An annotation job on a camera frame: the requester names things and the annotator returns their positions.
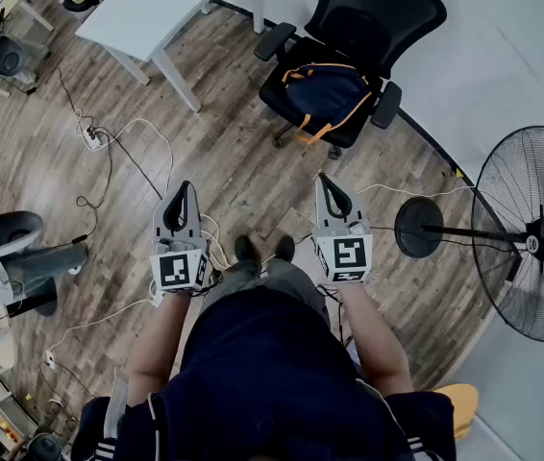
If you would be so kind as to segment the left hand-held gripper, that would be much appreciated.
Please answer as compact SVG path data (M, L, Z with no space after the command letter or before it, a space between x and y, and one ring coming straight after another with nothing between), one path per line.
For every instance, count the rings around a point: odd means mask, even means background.
M201 291L209 286L212 265L209 241L201 235L201 218L194 185L183 181L162 198L153 215L157 237L186 235L185 241L157 238L150 256L155 289L162 292Z

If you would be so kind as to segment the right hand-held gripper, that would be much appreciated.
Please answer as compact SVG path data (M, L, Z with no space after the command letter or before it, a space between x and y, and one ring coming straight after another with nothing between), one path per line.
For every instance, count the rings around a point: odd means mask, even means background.
M325 282L365 282L372 270L373 235L362 200L347 182L320 173L315 181L316 227L312 237Z

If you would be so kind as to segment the navy backpack with orange trim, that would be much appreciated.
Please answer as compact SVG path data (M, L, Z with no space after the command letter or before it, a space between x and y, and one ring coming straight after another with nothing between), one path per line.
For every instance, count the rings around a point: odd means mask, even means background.
M374 98L364 75L351 65L310 63L282 78L289 103L304 114L296 138L311 145L339 129Z

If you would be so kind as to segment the person's right forearm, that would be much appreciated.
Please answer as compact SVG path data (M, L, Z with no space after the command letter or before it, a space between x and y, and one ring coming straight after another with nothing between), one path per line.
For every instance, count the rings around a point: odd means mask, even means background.
M365 381L384 397L413 392L406 353L363 284L342 283L338 291Z

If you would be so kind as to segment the person's left forearm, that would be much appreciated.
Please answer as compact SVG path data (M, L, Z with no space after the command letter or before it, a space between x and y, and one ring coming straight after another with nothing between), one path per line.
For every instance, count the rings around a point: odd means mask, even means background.
M189 305L186 293L166 294L135 340L125 366L129 406L143 403L168 382Z

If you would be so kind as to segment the person's right dark shoe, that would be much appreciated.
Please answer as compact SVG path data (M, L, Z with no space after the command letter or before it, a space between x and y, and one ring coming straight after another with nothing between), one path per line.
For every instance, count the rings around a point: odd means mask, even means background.
M284 235L275 249L275 257L291 263L295 256L295 242L289 235Z

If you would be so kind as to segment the person's dark shoe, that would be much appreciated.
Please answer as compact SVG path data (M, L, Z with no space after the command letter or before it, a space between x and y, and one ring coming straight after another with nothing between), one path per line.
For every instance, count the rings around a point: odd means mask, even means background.
M235 257L238 262L257 261L259 253L246 235L240 235L235 240Z
M289 235L284 235L275 249L275 257L291 263L295 256L295 242Z

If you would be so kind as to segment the person's left dark shoe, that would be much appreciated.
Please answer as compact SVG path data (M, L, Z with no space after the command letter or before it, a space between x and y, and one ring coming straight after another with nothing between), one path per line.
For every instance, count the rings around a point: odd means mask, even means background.
M257 261L259 253L246 235L240 235L235 240L235 257L238 262Z

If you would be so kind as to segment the person's grey trousers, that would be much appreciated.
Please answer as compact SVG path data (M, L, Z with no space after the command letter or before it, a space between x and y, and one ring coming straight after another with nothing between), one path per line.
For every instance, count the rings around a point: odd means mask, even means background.
M331 327L326 299L317 291L310 277L299 267L283 259L272 258L267 264L267 275L260 275L260 265L254 260L239 261L228 268L223 280L204 298L200 313L227 296L259 286L279 291L313 309Z

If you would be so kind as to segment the white power strip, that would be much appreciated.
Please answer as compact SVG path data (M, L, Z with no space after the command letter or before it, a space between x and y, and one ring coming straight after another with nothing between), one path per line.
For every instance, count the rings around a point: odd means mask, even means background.
M102 135L91 127L84 130L82 139L91 152L98 152L107 146L107 141L102 139Z

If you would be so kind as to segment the person's navy jacket torso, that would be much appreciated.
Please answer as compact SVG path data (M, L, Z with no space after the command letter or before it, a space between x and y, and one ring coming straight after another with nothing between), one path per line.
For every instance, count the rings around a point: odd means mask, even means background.
M444 395L381 397L363 383L324 320L256 287L207 309L180 372L119 417L90 401L72 461L456 461Z

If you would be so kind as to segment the black mesh office chair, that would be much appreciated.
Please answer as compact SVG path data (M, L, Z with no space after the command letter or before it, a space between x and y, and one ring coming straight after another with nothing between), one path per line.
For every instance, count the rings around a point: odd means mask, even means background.
M396 116L401 88L392 82L394 63L419 39L441 26L447 11L441 0L319 0L306 24L306 36L292 46L294 25L283 22L267 32L255 48L261 61L278 63L260 88L261 100L294 129L304 114L288 101L282 78L287 70L310 63L341 63L364 75L374 98L342 127L319 141L329 143L338 159L356 142L365 123L385 129Z

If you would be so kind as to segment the white table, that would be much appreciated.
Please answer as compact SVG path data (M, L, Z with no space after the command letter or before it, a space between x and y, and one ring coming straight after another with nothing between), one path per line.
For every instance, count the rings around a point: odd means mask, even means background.
M195 112L201 104L164 47L210 0L104 0L76 31L76 36L103 46L136 80L149 77L135 61L151 61ZM263 2L251 0L254 32L264 28Z

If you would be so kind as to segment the yellow stool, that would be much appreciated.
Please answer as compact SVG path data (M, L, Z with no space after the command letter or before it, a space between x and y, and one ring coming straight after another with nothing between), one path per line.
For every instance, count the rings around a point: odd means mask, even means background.
M451 400L455 408L454 437L456 441L464 439L469 434L479 407L478 390L471 384L457 383L438 388L435 392Z

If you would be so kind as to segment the light wooden desk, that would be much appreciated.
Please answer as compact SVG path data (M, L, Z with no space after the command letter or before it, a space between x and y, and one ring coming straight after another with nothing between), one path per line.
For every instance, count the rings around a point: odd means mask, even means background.
M54 26L38 13L27 0L2 0L0 3L0 14L7 16L12 11L22 10L30 15L36 22L47 31L53 32Z

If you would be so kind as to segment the black pedestal fan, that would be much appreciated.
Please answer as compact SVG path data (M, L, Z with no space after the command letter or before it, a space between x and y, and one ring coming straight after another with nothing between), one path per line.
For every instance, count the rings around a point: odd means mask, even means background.
M412 258L443 242L470 241L486 297L504 322L544 342L544 126L504 137L472 189L470 226L447 227L428 197L413 197L394 223L396 242Z

